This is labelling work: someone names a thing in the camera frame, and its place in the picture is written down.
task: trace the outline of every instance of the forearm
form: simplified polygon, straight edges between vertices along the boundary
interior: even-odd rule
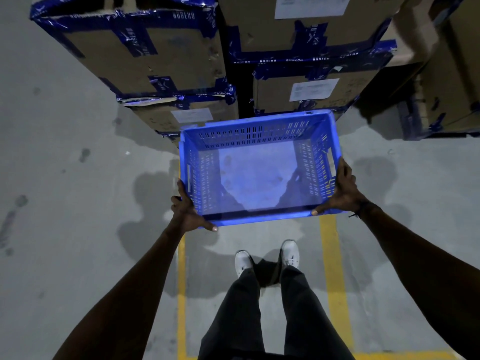
[[[369,206],[360,218],[430,325],[469,359],[480,335],[480,271]]]
[[[170,223],[152,248],[75,327],[55,359],[141,359],[183,234],[180,224]]]

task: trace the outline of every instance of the person's left hand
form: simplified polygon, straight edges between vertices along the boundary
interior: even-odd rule
[[[208,222],[201,215],[197,213],[194,207],[194,203],[185,192],[185,186],[183,181],[179,179],[177,181],[179,196],[172,196],[171,201],[173,205],[171,209],[173,211],[173,217],[170,224],[180,225],[183,232],[192,231],[203,227],[210,231],[217,231],[218,227],[213,223]]]

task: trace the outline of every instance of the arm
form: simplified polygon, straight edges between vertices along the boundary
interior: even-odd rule
[[[358,213],[392,263],[400,281],[434,330],[466,359],[478,356],[480,271],[436,247],[369,203],[340,158],[333,196],[313,215],[329,208]]]
[[[147,253],[87,313],[57,351],[60,359],[141,359],[159,306],[165,278],[182,236],[200,226],[199,216],[178,181],[171,222]]]

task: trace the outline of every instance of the bracelet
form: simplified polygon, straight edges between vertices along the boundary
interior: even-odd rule
[[[382,211],[382,209],[379,206],[377,206],[375,203],[370,202],[369,200],[364,200],[363,202],[360,202],[360,205],[359,205],[357,211],[353,212],[353,215],[348,216],[348,217],[352,218],[352,217],[355,216],[355,217],[359,218],[360,215],[362,214],[362,211],[370,205],[372,205],[374,207],[377,207],[378,209],[380,209],[380,211]]]

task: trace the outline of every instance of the foot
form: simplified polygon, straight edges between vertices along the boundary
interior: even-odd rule
[[[245,269],[253,268],[254,260],[248,252],[245,250],[240,250],[235,255],[235,270],[237,270],[237,275],[240,278]]]
[[[299,267],[300,262],[300,252],[297,243],[293,240],[285,240],[281,248],[282,252],[282,266],[285,268],[287,266],[293,266],[295,268]]]

